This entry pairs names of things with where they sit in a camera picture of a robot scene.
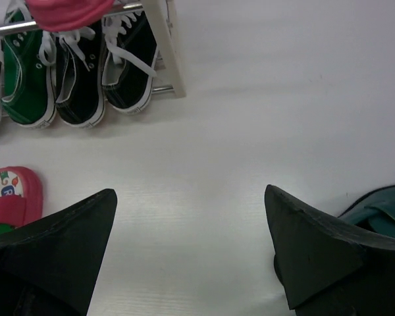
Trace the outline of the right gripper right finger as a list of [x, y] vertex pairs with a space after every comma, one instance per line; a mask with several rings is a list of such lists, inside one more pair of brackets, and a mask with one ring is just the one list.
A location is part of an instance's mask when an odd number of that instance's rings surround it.
[[395, 238], [265, 190], [275, 273], [297, 315], [395, 315]]

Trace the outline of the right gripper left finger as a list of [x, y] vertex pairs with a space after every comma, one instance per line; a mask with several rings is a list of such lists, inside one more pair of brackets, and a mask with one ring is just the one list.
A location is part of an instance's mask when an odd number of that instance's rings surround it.
[[86, 315], [116, 208], [104, 189], [0, 234], [0, 315]]

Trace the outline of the pink flip-flop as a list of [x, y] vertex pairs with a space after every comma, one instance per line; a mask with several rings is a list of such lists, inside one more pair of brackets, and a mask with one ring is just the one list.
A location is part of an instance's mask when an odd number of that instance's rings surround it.
[[39, 176], [21, 166], [0, 169], [0, 234], [42, 218], [43, 186]]
[[113, 0], [27, 0], [36, 24], [50, 32], [77, 30], [111, 11]]

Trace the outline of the cream shoe rack chrome bars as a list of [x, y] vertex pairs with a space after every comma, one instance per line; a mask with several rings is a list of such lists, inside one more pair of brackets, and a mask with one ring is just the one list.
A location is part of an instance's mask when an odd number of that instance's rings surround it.
[[169, 84], [153, 88], [152, 93], [172, 92], [177, 97], [186, 97], [184, 73], [178, 44], [177, 15], [174, 1], [136, 1], [114, 5], [104, 16], [113, 17], [124, 13], [143, 11], [151, 26], [165, 66]]

